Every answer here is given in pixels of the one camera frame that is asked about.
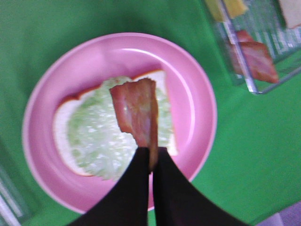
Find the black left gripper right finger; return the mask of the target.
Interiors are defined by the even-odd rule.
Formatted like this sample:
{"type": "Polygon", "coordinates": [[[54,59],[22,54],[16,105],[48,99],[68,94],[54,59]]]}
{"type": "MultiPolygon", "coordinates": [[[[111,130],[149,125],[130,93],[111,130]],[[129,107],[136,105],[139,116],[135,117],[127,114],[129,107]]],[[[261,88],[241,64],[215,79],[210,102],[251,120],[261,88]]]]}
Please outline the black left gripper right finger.
{"type": "Polygon", "coordinates": [[[153,170],[153,200],[158,226],[246,226],[201,194],[181,173],[165,147],[153,170]]]}

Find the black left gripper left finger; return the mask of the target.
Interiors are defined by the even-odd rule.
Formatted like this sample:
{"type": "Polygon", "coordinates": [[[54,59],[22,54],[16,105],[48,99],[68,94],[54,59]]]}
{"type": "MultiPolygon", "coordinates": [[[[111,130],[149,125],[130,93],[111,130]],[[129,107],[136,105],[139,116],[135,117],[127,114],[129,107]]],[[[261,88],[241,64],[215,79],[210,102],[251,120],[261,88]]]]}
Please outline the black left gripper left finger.
{"type": "Polygon", "coordinates": [[[148,224],[149,150],[139,147],[115,186],[70,226],[146,226],[148,224]]]}

